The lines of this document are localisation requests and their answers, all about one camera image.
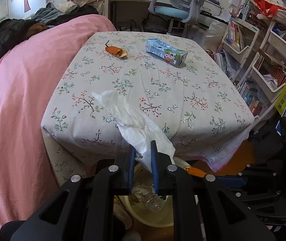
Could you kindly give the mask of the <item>clear plastic bottle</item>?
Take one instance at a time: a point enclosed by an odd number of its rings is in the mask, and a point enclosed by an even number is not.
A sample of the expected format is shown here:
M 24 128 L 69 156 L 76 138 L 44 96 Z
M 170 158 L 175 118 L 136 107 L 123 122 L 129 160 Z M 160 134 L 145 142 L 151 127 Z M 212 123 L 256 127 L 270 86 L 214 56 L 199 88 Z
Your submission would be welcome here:
M 151 212 L 157 212 L 164 206 L 164 201 L 155 193 L 149 193 L 142 199 L 145 207 Z

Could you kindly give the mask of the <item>white tissue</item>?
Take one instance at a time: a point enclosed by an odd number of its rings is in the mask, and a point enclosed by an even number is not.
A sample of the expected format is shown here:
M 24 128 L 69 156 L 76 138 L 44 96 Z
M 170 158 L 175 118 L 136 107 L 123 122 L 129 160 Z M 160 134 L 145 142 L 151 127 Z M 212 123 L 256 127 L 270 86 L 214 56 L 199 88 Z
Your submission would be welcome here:
M 117 127 L 123 139 L 134 147 L 135 160 L 152 172 L 152 141 L 156 142 L 157 151 L 170 158 L 176 151 L 172 142 L 159 126 L 148 116 L 142 114 L 115 90 L 106 90 L 101 94 L 92 93 L 92 96 L 116 119 Z
M 137 199 L 143 199 L 149 194 L 149 192 L 150 190 L 145 185 L 134 186 L 131 190 L 132 195 L 134 195 Z

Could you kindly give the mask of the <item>orange peel piece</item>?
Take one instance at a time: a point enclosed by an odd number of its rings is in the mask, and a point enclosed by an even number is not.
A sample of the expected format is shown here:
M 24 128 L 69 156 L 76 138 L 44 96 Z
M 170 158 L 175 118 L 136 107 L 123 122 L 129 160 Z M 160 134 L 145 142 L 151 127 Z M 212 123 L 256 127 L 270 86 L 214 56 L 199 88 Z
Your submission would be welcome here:
M 189 165 L 184 166 L 184 170 L 186 170 L 189 175 L 200 177 L 200 178 L 204 178 L 207 175 L 206 172 L 196 167 L 189 166 Z

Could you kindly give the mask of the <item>yellow plastic basin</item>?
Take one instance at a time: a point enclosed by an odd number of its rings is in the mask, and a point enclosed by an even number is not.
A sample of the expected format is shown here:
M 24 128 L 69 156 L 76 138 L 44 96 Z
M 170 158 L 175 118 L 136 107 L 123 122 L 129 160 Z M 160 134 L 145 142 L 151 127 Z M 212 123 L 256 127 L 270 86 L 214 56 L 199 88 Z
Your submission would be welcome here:
M 132 217 L 147 226 L 164 228 L 174 224 L 172 196 L 155 193 L 152 174 L 141 164 L 134 167 L 131 194 L 120 200 Z

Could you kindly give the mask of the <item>pink duvet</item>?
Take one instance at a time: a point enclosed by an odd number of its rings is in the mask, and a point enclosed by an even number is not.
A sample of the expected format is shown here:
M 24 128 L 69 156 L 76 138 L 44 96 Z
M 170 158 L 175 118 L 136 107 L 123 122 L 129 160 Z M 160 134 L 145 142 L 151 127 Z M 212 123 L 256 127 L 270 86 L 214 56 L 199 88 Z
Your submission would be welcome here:
M 83 44 L 114 29 L 102 15 L 80 16 L 33 35 L 0 59 L 0 228 L 29 218 L 57 190 L 43 114 Z

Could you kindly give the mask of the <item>floral bed sheet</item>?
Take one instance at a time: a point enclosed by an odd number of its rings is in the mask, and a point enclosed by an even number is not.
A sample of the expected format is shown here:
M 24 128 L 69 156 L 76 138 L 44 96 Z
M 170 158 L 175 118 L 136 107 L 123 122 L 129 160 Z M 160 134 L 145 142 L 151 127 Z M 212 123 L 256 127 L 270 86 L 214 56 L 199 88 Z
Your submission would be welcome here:
M 146 52 L 157 38 L 182 51 L 175 67 Z M 124 48 L 119 59 L 105 43 Z M 184 160 L 201 159 L 214 170 L 225 166 L 247 139 L 254 116 L 230 79 L 193 40 L 141 32 L 94 34 L 59 81 L 42 119 L 42 133 L 54 171 L 76 160 L 92 165 L 127 148 L 116 119 L 92 96 L 115 90 L 153 120 Z

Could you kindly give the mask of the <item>white bookshelf rack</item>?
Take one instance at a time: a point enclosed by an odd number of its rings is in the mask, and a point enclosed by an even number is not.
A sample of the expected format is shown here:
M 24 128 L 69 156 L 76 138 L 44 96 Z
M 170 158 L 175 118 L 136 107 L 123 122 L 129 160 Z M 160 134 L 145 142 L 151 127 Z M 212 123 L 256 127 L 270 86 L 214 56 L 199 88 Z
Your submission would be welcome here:
M 216 59 L 262 120 L 286 84 L 286 8 L 265 0 L 231 0 L 221 48 Z

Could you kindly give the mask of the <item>blue green milk carton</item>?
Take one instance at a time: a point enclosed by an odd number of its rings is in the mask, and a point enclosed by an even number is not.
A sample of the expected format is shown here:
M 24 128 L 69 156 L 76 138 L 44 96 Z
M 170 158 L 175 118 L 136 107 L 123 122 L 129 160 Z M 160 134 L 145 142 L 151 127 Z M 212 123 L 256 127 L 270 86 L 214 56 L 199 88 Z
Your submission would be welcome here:
M 146 52 L 161 58 L 175 67 L 180 67 L 185 62 L 188 55 L 187 51 L 174 48 L 157 38 L 147 40 Z

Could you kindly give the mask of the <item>black jacket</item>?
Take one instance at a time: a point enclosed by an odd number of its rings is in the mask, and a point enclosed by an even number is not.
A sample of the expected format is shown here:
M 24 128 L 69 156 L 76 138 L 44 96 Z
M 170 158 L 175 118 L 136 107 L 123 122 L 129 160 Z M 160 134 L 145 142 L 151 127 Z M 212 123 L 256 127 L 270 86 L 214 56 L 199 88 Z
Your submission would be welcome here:
M 0 23 L 0 58 L 16 45 L 48 27 L 35 20 L 6 19 Z

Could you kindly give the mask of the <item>clothes pile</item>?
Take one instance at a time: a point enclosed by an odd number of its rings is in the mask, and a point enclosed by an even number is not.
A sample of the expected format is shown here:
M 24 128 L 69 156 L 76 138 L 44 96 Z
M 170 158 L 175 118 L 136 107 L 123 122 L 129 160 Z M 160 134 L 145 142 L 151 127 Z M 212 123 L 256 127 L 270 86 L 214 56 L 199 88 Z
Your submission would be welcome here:
M 27 20 L 35 20 L 53 27 L 84 15 L 102 15 L 104 0 L 65 0 L 55 5 L 48 2 L 45 7 L 31 14 Z

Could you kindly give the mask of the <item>blue desk chair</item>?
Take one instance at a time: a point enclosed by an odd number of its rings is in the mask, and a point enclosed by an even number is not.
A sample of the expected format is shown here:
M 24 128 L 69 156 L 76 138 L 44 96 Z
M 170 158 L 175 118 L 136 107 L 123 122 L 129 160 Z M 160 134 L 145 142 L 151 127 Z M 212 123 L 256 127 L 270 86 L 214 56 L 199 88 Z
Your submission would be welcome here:
M 182 37 L 186 37 L 189 25 L 195 25 L 200 15 L 200 8 L 205 0 L 169 0 L 171 6 L 158 6 L 158 0 L 151 0 L 148 11 L 154 15 L 164 15 L 171 18 L 167 34 L 172 34 L 174 20 L 184 24 Z

